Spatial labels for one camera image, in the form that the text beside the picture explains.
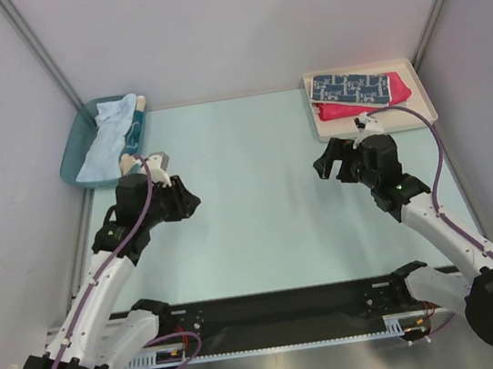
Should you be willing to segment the dark blue cream-edged towel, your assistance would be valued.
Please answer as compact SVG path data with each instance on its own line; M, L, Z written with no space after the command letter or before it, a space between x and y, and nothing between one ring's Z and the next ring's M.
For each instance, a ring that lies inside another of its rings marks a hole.
M133 112L133 120L125 135L125 146L120 155L120 171L122 175L129 174L133 169L135 159L132 155L139 154L142 147L143 127L146 111L146 98L142 95L136 98L136 107Z

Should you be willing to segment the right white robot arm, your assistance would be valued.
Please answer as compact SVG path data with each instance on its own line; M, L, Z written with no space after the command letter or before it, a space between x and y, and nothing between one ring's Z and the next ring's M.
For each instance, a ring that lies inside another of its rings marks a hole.
M457 225L435 191L405 173L397 154L389 135L361 141L331 138L314 168L328 179L333 164L340 162L338 181L365 185L380 210L425 237L457 268L457 274L444 274L420 262L406 264L390 290L397 308L409 311L421 301L443 306L493 345L493 243Z

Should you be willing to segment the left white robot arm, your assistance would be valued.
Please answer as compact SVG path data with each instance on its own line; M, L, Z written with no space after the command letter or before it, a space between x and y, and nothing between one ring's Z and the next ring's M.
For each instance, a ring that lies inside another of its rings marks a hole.
M190 218L200 205L176 175L126 175L115 191L116 202L95 235L88 275L62 327L45 353L28 356L23 369L126 369L146 346L200 337L179 326L168 303L150 299L138 300L116 332L103 335L151 230Z

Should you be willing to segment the light blue towel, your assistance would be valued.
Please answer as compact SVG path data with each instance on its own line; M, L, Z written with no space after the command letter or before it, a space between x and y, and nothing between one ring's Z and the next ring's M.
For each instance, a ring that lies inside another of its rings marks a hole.
M135 94L96 104L96 138L86 152L85 161L77 173L78 183L99 183L121 177L120 155L125 146L125 135L131 126L135 107Z

